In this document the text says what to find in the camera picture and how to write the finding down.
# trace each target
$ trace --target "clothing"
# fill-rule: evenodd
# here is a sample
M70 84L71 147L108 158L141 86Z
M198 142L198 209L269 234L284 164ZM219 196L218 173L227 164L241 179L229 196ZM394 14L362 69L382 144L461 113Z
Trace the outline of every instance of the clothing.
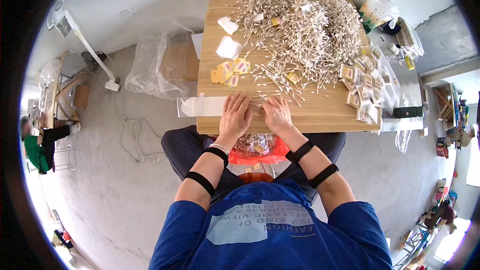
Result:
M332 163L337 162L347 138L345 133L312 133L303 135L313 142ZM197 132L196 125L169 130L162 137L165 155L182 181L194 166L202 151L212 143L212 138L207 135L200 135ZM318 193L310 186L307 176L300 165L289 165L274 181L277 182L286 178L292 178L297 182L305 192L310 203L315 201ZM240 177L230 172L229 169L224 168L210 204L218 202L232 190L244 185L245 183Z
M470 125L466 128L466 130L470 131L470 130L473 130L473 128L471 128L471 125ZM457 143L456 144L457 148L467 147L470 145L470 142L472 140L472 138L470 137L467 131L463 130L460 127L454 127L447 130L447 135L450 135L450 139Z
M37 145L38 136L30 135L23 141L25 151L30 162L38 169L39 173L46 174L53 165L55 141L70 135L68 125L58 128L44 129L42 144Z
M455 219L454 209L447 202L442 202L436 212L430 218L424 220L423 225L433 229L440 219L447 220L445 224L451 224Z
M47 172L50 167L45 158L45 147L37 145L38 136L29 135L23 140L28 160L35 166L40 173Z
M366 202L316 218L293 179L249 183L205 210L174 202L155 246L157 269L392 269L387 241Z

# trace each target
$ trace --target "wooden table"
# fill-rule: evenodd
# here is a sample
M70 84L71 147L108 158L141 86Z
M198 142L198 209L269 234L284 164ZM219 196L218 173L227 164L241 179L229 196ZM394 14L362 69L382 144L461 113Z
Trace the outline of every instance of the wooden table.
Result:
M235 7L225 6L235 4L237 0L210 0L208 3L208 11L205 19L205 28L203 31L203 41L201 44L201 58L200 69L198 75L198 94L205 93L205 96L227 96L234 94L237 91L246 91L247 96L257 96L257 90L267 90L266 87L257 87L254 84L254 77L241 78L237 87L228 87L222 84L215 84L211 81L210 71L216 69L217 65L223 63L225 60L220 58L216 50L224 36L228 36L222 27L219 26L217 20L223 16L231 14ZM360 36L362 39L362 46L369 54L367 36L365 31L361 30ZM243 36L240 32L233 33L231 38L241 44L244 43ZM251 48L247 45L243 48L239 57L243 57ZM265 57L266 51L255 50L247 57L247 61L254 64L261 64L268 61ZM309 84L302 92L305 101L299 101L301 107L296 103L290 103L289 107L292 115L293 124L301 132L340 132L340 131L369 131L380 129L380 121L378 124L369 125L366 122L358 121L357 109L347 105L347 88L342 82L335 85L332 84L326 87L323 94L329 98L312 94L311 91L316 91L315 84ZM201 134L218 134L219 123L221 117L197 117L197 130ZM270 129L265 125L263 117L254 112L251 124L247 133L269 133Z
M65 57L67 56L67 54L68 54L68 52L65 51L59 57L62 66L63 66L63 61L64 61ZM60 111L63 113L63 115L65 117L67 117L68 120L73 120L73 121L79 121L80 120L80 118L78 117L78 115L75 112L75 110L73 109L73 107L71 107L69 105L69 100L67 99L67 93L73 87L75 87L77 84L79 84L83 79L85 79L85 75L84 74L78 75L76 78L69 81L69 83L63 88L61 87L61 78L62 78L62 75L61 75L61 71L60 71L58 73L55 81L52 83L53 94L54 94L55 98L53 99L53 102L50 105L50 107L47 110L45 110L45 112L43 114L43 119L41 120L43 128L54 129L56 127L55 126L55 121L56 121L55 117L56 117L56 113L57 113L57 107L60 109ZM67 109L70 110L72 116L69 116L68 113L63 108L63 106L60 104L60 99L63 99L65 101L65 103L66 103L65 106L67 107Z

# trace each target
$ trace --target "black pants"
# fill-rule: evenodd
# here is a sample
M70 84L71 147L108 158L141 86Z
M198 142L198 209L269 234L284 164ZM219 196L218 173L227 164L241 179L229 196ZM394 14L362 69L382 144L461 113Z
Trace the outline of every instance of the black pants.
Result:
M53 166L55 141L63 139L68 135L70 135L70 127L68 125L43 130L42 147L45 148L46 164L49 169L52 169Z
M337 162L347 138L345 133L310 133L303 135L313 142L332 163ZM169 130L162 137L162 146L165 155L170 161L173 170L182 181L194 166L202 154L202 151L212 143L213 140L209 136L200 135L197 132L196 125ZM286 178L295 180L305 192L310 203L313 203L318 193L310 186L307 176L299 165L291 164L275 178L274 182ZM224 168L220 181L218 182L218 187L212 197L211 204L224 198L225 195L229 194L232 190L244 184L240 177L230 172L227 168Z

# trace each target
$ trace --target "white sneaker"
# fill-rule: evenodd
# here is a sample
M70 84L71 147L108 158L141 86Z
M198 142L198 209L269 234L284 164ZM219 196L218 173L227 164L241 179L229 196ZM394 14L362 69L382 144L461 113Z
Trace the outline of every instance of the white sneaker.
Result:
M72 125L70 126L70 134L76 134L80 131L80 128L82 126L80 125L80 122L79 123L76 123L75 125Z

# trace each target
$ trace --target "wooden tabletop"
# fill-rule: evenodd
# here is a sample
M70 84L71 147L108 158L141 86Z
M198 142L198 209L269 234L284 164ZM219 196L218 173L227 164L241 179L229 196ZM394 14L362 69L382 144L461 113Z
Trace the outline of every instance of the wooden tabletop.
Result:
M200 69L198 75L198 94L205 93L205 96L227 96L235 94L237 91L246 91L247 96L257 96L258 90L265 91L275 88L258 87L256 84L260 82L269 82L270 80L261 79L254 83L254 77L241 78L237 87L228 87L211 81L210 71L216 69L217 65L225 62L220 58L216 50L224 36L229 36L222 27L219 26L217 20L223 16L230 15L235 7L225 6L235 4L237 0L210 0L208 3L208 11L205 19L205 28L203 31L203 41L201 45ZM363 30L360 32L363 49L370 53L368 48L368 40ZM231 38L241 44L244 43L243 36L236 31ZM239 57L244 57L251 48L246 45ZM265 57L266 51L254 50L247 57L252 65L267 62L269 59ZM340 131L369 131L380 129L378 124L370 125L366 122L358 121L357 109L347 105L348 90L340 81L333 87L333 84L327 85L326 90L321 93L328 95L324 97L318 94L312 94L316 91L315 84L309 84L302 90L302 96L305 101L299 101L301 107L295 102L289 103L292 115L292 122L301 132L340 132ZM285 99L291 99L289 95L283 95ZM201 134L218 134L219 123L221 117L197 117L197 130ZM254 111L253 118L247 133L269 133L270 129L265 125L263 117Z

